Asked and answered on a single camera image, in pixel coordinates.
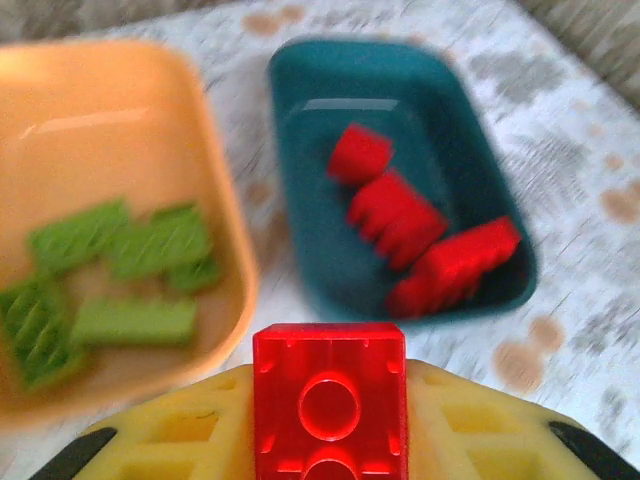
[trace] yellow robot base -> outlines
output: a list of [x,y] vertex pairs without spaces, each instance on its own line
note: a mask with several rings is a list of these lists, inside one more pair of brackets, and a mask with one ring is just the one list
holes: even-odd
[[[407,388],[410,480],[640,478],[552,410],[416,360]],[[93,425],[32,478],[256,480],[252,403],[245,365]]]

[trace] white tablecloth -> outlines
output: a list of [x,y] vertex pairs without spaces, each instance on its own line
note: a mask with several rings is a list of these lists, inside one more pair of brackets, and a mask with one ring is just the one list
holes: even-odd
[[[309,310],[296,274],[265,66],[292,37],[352,32],[434,47],[457,68],[541,262],[525,306],[407,329],[408,356],[570,415],[640,467],[640,122],[515,3],[253,1],[96,36],[157,40],[200,67],[263,268],[253,334],[331,320]],[[248,336],[223,368],[250,361]],[[107,413],[3,437],[1,478],[27,478]]]

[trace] yellow plastic part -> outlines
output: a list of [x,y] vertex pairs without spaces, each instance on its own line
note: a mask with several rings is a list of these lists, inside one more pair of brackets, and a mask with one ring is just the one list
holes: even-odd
[[[196,202],[224,273],[199,292],[188,347],[99,348],[59,388],[28,394],[0,336],[0,429],[95,410],[183,385],[216,368],[247,331],[258,269],[196,70],[138,41],[0,49],[0,291],[34,271],[29,233],[124,199],[134,218]],[[153,297],[158,280],[114,283],[96,264],[64,278],[87,298]]]
[[[410,480],[598,480],[545,428],[575,421],[408,361]],[[118,433],[74,480],[255,480],[253,372],[238,367],[93,425]]]

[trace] brown stain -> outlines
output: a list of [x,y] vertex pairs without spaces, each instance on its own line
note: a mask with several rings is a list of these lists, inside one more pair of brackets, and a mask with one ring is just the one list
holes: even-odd
[[566,333],[555,318],[542,315],[531,322],[529,338],[541,350],[557,352],[564,344]]
[[380,30],[373,34],[374,38],[378,38],[380,40],[389,40],[391,38],[391,33],[388,30]]
[[600,203],[607,215],[616,223],[632,224],[638,220],[640,216],[640,206],[625,191],[607,190],[600,195]]
[[298,23],[304,15],[305,9],[302,5],[285,5],[280,10],[280,18],[288,23]]
[[591,73],[591,70],[585,66],[578,67],[578,76],[585,77]]
[[409,45],[421,46],[426,41],[426,37],[424,35],[420,35],[419,33],[412,33],[407,37],[407,43]]
[[289,226],[284,211],[273,214],[264,228],[252,229],[253,243],[263,274],[273,268],[278,257],[289,244]]
[[450,48],[446,48],[442,52],[442,56],[444,57],[445,61],[450,64],[456,63],[456,61],[458,60],[458,54]]
[[640,178],[631,180],[629,187],[627,188],[627,195],[629,195],[631,201],[636,205],[640,204]]
[[271,37],[280,30],[280,20],[266,13],[252,13],[242,20],[245,31],[260,37]]
[[591,104],[585,100],[575,100],[571,107],[579,112],[584,112],[591,108]]
[[269,93],[267,92],[267,89],[264,87],[259,87],[258,90],[256,91],[256,98],[258,100],[266,100],[269,96]]
[[542,383],[544,366],[540,353],[529,345],[503,342],[493,352],[496,373],[508,388],[531,393]]
[[533,45],[531,46],[531,50],[534,53],[546,53],[548,51],[548,48],[544,43],[534,42]]
[[624,165],[624,160],[618,154],[611,153],[604,157],[604,163],[609,170],[620,170]]
[[594,124],[588,128],[587,133],[590,137],[601,137],[604,135],[604,128],[602,125]]
[[245,192],[247,202],[252,207],[263,206],[272,195],[273,188],[264,181],[251,182]]

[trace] lego brick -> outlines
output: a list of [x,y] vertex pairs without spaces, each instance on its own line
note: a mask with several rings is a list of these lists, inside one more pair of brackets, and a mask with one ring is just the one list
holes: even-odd
[[382,175],[392,156],[391,140],[353,123],[336,144],[328,172],[343,185],[360,186]]
[[356,193],[347,212],[347,222],[359,227],[365,240],[373,241],[398,215],[418,203],[417,192],[390,170]]
[[46,277],[34,277],[0,292],[0,318],[23,385],[54,385],[85,364],[69,342],[69,319],[62,292]]
[[80,306],[71,340],[77,344],[179,345],[193,334],[192,299],[92,299]]
[[60,272],[92,260],[130,221],[123,200],[105,203],[33,231],[29,246],[38,268]]
[[407,479],[405,345],[393,324],[254,336],[256,479]]
[[195,292],[215,283],[220,278],[220,268],[213,257],[174,267],[167,272],[171,288]]
[[395,318],[411,318],[436,313],[475,294],[478,277],[438,282],[432,275],[414,274],[396,284],[386,299],[387,311]]
[[508,217],[500,217],[433,245],[414,266],[439,281],[474,277],[493,270],[515,253],[520,233]]
[[390,223],[376,242],[376,252],[391,257],[390,266],[402,270],[411,265],[447,230],[447,220],[427,201],[407,209]]
[[114,276],[131,279],[202,260],[210,251],[207,226],[190,208],[120,230],[109,256]]

